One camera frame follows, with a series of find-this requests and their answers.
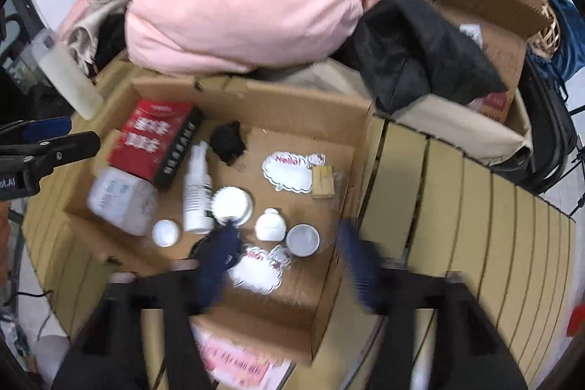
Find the small white round jar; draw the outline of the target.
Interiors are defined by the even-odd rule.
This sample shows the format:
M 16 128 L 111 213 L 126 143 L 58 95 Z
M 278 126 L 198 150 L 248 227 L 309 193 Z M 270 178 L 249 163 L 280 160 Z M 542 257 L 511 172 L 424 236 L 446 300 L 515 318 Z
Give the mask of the small white round jar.
M 286 237 L 287 224 L 275 208 L 267 208 L 255 224 L 255 235 L 262 242 L 282 242 Z

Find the shallow cardboard tray box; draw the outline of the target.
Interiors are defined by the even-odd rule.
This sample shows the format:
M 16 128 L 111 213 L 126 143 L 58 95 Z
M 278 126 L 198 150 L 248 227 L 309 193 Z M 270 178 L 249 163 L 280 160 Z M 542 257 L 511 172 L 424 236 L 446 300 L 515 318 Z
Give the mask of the shallow cardboard tray box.
M 340 282 L 339 219 L 359 207 L 371 101 L 245 77 L 141 75 L 107 104 L 106 163 L 67 204 L 91 253 L 156 275 L 209 233 L 243 250 L 196 324 L 308 363 Z

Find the tall white thermos bottle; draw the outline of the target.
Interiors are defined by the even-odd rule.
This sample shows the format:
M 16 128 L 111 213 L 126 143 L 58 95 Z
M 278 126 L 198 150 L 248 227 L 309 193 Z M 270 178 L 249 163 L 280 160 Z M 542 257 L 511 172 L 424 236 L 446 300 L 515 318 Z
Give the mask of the tall white thermos bottle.
M 31 52 L 39 69 L 60 95 L 83 119 L 92 120 L 103 98 L 57 35 L 50 29 L 39 31 L 31 42 Z

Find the large white pill bottle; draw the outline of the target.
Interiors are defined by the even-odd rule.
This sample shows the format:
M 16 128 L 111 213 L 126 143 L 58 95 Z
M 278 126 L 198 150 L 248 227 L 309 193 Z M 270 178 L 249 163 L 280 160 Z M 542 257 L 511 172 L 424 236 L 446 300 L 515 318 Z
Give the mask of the large white pill bottle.
M 158 199 L 150 182 L 107 166 L 93 181 L 86 204 L 94 215 L 128 235 L 149 235 L 157 246 L 174 246 L 180 228 L 172 220 L 155 220 Z

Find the small white spray bottle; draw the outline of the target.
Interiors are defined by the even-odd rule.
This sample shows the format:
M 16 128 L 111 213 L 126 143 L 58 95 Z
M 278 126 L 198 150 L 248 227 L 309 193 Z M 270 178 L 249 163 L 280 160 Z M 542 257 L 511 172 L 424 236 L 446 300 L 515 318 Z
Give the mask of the small white spray bottle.
M 191 147 L 188 169 L 184 175 L 184 232 L 197 235 L 207 234 L 214 227 L 207 150 L 208 144 L 203 140 Z

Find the red patterned box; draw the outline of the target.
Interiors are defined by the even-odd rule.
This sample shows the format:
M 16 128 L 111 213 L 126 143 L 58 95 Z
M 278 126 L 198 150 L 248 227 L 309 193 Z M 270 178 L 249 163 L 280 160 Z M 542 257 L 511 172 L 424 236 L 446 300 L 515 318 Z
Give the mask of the red patterned box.
M 203 120 L 195 105 L 143 98 L 122 127 L 108 164 L 156 188 L 170 188 Z

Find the white round jar lid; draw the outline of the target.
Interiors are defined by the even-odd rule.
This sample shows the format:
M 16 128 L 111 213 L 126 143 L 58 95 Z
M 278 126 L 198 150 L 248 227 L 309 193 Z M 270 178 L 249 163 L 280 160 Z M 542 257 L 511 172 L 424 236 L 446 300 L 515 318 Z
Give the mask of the white round jar lid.
M 308 257 L 318 251 L 320 235 L 313 226 L 299 224 L 287 232 L 286 245 L 294 256 Z

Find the woven rattan basket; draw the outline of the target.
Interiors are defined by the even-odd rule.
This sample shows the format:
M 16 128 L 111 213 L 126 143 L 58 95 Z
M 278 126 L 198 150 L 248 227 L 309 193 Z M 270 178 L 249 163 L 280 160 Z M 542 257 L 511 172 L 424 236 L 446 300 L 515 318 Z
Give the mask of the woven rattan basket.
M 532 52 L 544 60 L 551 60 L 560 49 L 560 22 L 548 0 L 520 0 L 535 10 L 543 19 L 544 27 L 528 39 Z

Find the hello sticker upper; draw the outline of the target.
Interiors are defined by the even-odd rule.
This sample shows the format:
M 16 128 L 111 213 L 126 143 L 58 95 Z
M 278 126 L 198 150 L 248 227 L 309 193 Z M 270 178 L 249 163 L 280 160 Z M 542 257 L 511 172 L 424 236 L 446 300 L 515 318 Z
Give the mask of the hello sticker upper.
M 263 176 L 277 192 L 308 194 L 312 191 L 312 168 L 326 164 L 325 154 L 293 154 L 276 151 L 262 163 Z

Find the small tan wooden block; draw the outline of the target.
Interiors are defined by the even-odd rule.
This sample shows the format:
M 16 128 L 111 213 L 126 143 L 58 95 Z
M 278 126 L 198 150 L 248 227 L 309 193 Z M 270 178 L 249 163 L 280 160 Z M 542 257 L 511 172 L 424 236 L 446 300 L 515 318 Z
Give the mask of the small tan wooden block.
M 330 165 L 312 168 L 312 197 L 330 199 L 335 195 L 333 168 Z

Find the hello sticker lower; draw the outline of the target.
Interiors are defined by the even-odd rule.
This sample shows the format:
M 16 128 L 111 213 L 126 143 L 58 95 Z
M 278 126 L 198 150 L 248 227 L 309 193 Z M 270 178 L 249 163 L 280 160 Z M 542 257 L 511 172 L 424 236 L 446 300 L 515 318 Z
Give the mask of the hello sticker lower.
M 282 284 L 283 272 L 292 258 L 288 248 L 282 245 L 271 250 L 246 245 L 239 261 L 228 270 L 228 275 L 235 288 L 269 295 Z

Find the black hair scrunchie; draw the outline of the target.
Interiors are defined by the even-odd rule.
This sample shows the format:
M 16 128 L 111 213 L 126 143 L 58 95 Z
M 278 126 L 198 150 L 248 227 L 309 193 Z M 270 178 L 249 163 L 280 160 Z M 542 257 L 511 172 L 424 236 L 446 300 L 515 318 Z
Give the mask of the black hair scrunchie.
M 234 121 L 218 126 L 210 136 L 209 145 L 222 162 L 233 165 L 246 151 L 246 144 L 240 134 L 240 123 Z

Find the pink pouch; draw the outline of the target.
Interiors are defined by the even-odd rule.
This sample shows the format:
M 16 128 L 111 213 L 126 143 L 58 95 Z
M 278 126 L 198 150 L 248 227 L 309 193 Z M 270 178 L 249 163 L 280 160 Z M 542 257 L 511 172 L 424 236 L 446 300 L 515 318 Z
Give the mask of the pink pouch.
M 280 389 L 294 367 L 288 359 L 191 327 L 209 375 L 231 389 Z

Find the black garment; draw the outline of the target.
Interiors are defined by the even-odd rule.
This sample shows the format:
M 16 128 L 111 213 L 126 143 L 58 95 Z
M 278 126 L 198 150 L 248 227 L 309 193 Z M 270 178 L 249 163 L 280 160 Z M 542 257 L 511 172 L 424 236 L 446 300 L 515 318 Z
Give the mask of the black garment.
M 482 49 L 425 0 L 382 0 L 350 38 L 355 68 L 383 112 L 433 94 L 466 106 L 507 90 Z

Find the hello sticker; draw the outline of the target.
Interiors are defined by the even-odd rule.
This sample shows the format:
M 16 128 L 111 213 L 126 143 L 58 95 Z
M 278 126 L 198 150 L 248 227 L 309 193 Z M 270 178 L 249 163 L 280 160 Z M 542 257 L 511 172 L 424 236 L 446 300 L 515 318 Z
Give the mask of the hello sticker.
M 288 248 L 282 245 L 271 250 L 246 245 L 239 261 L 228 270 L 228 275 L 235 288 L 269 295 L 282 284 L 283 272 L 292 258 Z
M 263 176 L 277 192 L 308 194 L 312 191 L 312 168 L 326 164 L 325 154 L 293 154 L 276 151 L 262 163 Z

